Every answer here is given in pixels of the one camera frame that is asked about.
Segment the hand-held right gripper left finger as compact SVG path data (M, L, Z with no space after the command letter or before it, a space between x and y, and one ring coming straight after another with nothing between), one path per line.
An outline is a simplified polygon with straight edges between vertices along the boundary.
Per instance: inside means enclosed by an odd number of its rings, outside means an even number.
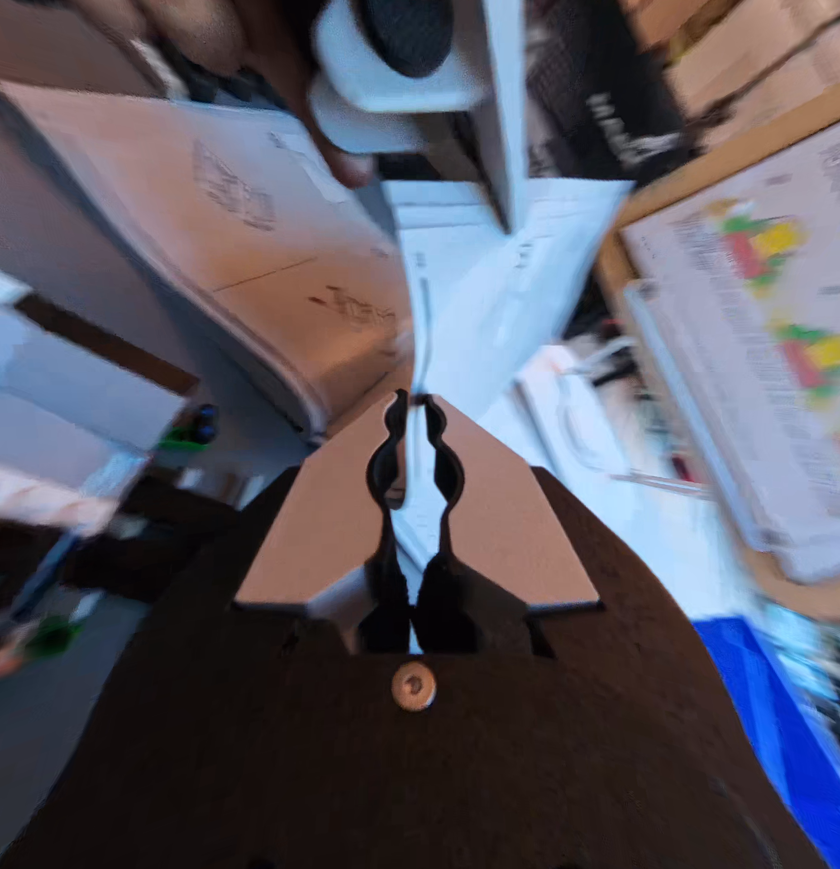
M238 591L235 605L326 621L351 654L378 605L374 588L392 549L386 494L397 472L408 393L383 397L306 459Z

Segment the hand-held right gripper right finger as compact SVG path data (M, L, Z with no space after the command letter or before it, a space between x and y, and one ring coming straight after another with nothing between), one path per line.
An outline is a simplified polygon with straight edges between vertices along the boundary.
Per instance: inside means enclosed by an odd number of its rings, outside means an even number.
M413 626L425 653L551 653L543 620L600 595L532 467L439 396L424 398L439 543Z

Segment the lego instruction booklet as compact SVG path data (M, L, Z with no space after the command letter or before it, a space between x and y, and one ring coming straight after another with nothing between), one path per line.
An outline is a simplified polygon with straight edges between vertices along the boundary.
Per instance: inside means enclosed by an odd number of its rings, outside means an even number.
M628 181L385 181L388 231L290 115L0 81L72 187L262 367L311 438L399 387L482 416L576 308Z

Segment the lego truck model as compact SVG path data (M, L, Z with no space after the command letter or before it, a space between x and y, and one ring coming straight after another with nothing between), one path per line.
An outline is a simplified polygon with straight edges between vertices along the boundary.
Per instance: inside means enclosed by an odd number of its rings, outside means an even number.
M0 679L42 601L187 418L197 376L0 270Z

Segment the black lego set box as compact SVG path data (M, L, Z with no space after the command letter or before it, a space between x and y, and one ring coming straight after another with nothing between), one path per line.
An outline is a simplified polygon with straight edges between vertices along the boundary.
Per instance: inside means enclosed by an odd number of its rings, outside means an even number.
M693 157L661 64L618 2L526 2L525 10L533 176L642 188Z

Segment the person's left hand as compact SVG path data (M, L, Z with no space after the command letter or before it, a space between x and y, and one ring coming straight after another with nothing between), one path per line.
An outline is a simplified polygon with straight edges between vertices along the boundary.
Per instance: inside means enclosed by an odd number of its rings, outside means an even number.
M255 71L305 126L332 175L357 190L374 176L375 160L336 147L310 108L315 75L288 12L274 1L75 1L68 5L113 40L165 38L188 61L221 78Z

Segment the printed instruction sheet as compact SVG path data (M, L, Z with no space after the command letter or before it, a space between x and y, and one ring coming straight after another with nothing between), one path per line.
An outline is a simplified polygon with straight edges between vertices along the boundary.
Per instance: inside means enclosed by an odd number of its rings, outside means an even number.
M840 578L840 121L625 224L624 291L740 535Z

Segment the blue plastic bin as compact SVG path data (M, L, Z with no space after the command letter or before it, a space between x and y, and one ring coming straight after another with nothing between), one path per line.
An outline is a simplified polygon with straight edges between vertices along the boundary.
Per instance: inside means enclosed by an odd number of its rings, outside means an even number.
M840 868L840 745L826 676L740 616L692 622L763 770L831 867Z

